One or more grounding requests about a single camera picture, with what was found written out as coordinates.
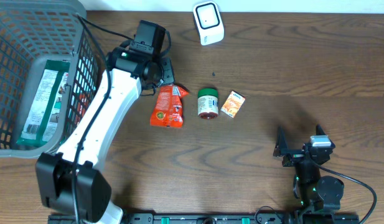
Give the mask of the red snack bag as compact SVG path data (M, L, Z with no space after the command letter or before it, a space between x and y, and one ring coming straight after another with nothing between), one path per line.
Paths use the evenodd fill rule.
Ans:
M177 85L161 87L150 117L151 126L181 128L184 122L181 99L189 93Z

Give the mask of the green lid spice jar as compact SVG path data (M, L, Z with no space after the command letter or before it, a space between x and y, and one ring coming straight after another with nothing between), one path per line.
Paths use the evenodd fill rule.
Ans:
M197 113L202 119L214 119L218 116L218 91L203 88L197 95Z

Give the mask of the small orange box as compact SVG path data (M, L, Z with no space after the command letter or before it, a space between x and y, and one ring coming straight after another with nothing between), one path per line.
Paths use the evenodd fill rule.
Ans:
M234 118L245 102L245 97L235 91L231 91L228 98L221 107L221 111Z

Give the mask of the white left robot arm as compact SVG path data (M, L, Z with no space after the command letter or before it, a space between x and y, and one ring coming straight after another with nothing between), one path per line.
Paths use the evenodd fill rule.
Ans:
M142 91L174 82L169 57L117 47L107 55L109 70L80 123L55 154L43 153L35 165L42 204L72 215L75 223L120 223L124 211L111 201L103 177L111 142Z

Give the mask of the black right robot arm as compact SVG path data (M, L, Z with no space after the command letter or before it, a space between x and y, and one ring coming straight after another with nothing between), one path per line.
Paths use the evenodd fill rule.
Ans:
M333 176L322 176L320 165L330 160L335 144L316 126L316 134L300 149L290 149L282 128L278 128L273 156L282 157L282 166L294 167L293 194L302 201L303 208L313 212L333 212L340 209L344 183Z

